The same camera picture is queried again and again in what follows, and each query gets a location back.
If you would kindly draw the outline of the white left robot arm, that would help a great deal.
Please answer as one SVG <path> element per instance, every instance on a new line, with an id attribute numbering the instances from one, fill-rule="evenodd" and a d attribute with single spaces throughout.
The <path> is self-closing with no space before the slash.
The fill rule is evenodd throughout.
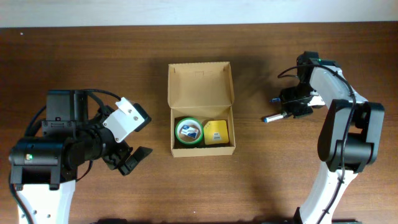
<path id="1" fill-rule="evenodd" d="M 138 103 L 115 96 L 116 109 L 98 89 L 50 90 L 24 136 L 11 149 L 10 192 L 19 223 L 68 223 L 78 168 L 102 159 L 110 170 L 130 174 L 152 149 L 125 141 L 151 118 Z"/>

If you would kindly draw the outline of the blue ballpoint pen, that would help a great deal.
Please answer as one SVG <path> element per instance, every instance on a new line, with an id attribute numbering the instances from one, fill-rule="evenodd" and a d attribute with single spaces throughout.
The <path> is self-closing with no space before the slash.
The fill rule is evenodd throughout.
<path id="1" fill-rule="evenodd" d="M 277 103 L 280 102 L 280 98 L 273 98 L 270 100 L 271 103 Z"/>

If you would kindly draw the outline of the white blue staples box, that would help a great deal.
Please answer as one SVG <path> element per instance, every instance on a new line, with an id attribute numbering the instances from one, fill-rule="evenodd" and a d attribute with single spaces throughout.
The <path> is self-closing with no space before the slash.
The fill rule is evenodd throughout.
<path id="1" fill-rule="evenodd" d="M 180 133 L 184 136 L 196 139 L 200 132 L 196 127 L 184 124 L 180 130 Z"/>

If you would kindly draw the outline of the blue white whiteboard marker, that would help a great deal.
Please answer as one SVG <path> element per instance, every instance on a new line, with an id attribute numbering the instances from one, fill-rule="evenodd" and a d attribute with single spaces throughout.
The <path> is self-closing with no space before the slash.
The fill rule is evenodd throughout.
<path id="1" fill-rule="evenodd" d="M 264 117 L 263 121 L 265 123 L 270 123 L 270 122 L 273 122 L 273 121 L 277 121 L 279 119 L 284 119 L 286 116 L 287 115 L 285 113 L 270 115 L 270 116 Z"/>

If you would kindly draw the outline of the yellow spiral notepad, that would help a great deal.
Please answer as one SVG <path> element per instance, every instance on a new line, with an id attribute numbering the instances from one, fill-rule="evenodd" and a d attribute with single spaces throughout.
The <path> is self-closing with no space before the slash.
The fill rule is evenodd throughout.
<path id="1" fill-rule="evenodd" d="M 228 127 L 225 120 L 208 121 L 203 130 L 206 145 L 229 143 Z"/>

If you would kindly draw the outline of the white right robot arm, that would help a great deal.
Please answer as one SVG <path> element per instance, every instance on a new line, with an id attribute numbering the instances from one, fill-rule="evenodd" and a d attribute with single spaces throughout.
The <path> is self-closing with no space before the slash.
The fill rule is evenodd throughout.
<path id="1" fill-rule="evenodd" d="M 282 116 L 300 118 L 314 108 L 328 109 L 318 137 L 320 169 L 295 223 L 331 223 L 346 188 L 378 154 L 384 107 L 358 94 L 334 60 L 305 51 L 294 67 L 297 86 L 279 95 Z"/>

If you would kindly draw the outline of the green tape roll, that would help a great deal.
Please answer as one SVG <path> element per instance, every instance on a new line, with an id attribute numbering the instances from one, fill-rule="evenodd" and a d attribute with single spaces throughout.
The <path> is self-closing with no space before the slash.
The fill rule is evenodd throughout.
<path id="1" fill-rule="evenodd" d="M 194 126 L 199 130 L 200 133 L 198 134 L 196 139 L 184 136 L 180 133 L 180 130 L 184 124 L 189 125 L 189 126 Z M 195 118 L 187 117 L 187 118 L 181 119 L 176 124 L 175 136 L 176 136 L 177 140 L 183 145 L 196 146 L 199 143 L 201 143 L 201 141 L 203 140 L 203 136 L 204 136 L 203 126 L 201 125 L 199 120 L 197 120 Z"/>

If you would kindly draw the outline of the brown cardboard box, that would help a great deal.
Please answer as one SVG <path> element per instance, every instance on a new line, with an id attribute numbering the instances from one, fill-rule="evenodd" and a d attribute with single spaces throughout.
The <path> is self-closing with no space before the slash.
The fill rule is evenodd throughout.
<path id="1" fill-rule="evenodd" d="M 174 157 L 232 155 L 236 149 L 232 105 L 233 79 L 229 62 L 173 63 L 168 71 L 170 107 L 170 149 Z M 229 143 L 196 146 L 181 144 L 175 136 L 176 124 L 184 118 L 208 121 L 225 120 Z"/>

